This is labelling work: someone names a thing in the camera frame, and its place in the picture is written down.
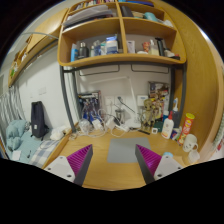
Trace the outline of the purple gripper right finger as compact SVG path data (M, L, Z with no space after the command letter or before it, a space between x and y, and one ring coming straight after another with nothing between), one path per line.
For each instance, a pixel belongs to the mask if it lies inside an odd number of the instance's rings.
M146 184L182 169L182 166L169 153L160 156L146 147L136 145L135 155Z

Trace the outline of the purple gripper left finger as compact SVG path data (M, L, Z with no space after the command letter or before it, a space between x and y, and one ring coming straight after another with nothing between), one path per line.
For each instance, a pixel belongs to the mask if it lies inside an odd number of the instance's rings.
M87 145L67 157L58 156L45 168L45 171L81 186L85 180L92 156L93 147Z

